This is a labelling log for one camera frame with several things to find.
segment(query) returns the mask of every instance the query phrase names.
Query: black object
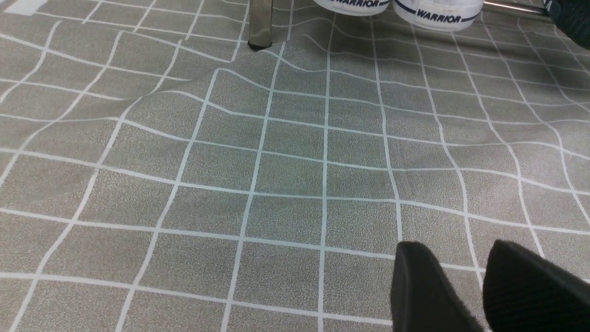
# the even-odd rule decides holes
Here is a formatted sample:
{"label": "black object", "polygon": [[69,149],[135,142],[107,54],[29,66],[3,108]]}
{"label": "black object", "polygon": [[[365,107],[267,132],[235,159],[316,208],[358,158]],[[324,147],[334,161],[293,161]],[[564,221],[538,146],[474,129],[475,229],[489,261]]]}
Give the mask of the black object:
{"label": "black object", "polygon": [[558,29],[577,45],[590,50],[590,1],[543,0]]}
{"label": "black object", "polygon": [[[490,251],[483,306],[494,332],[590,331],[590,285],[513,242]],[[394,332],[483,331],[417,242],[398,244],[391,311]]]}
{"label": "black object", "polygon": [[271,43],[270,46],[260,46],[260,45],[251,44],[250,41],[248,41],[248,46],[249,46],[250,50],[253,50],[255,52],[258,52],[260,50],[266,50],[267,48],[271,47],[272,45],[273,45],[273,43]]}

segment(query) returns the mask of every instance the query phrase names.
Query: metal rod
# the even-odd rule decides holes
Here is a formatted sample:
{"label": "metal rod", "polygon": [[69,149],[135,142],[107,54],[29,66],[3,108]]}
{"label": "metal rod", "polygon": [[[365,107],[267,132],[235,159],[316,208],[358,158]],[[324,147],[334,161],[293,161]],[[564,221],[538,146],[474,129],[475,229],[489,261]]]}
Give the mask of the metal rod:
{"label": "metal rod", "polygon": [[553,23],[547,11],[543,7],[515,4],[514,2],[486,0],[483,5],[484,12],[522,17],[534,21]]}

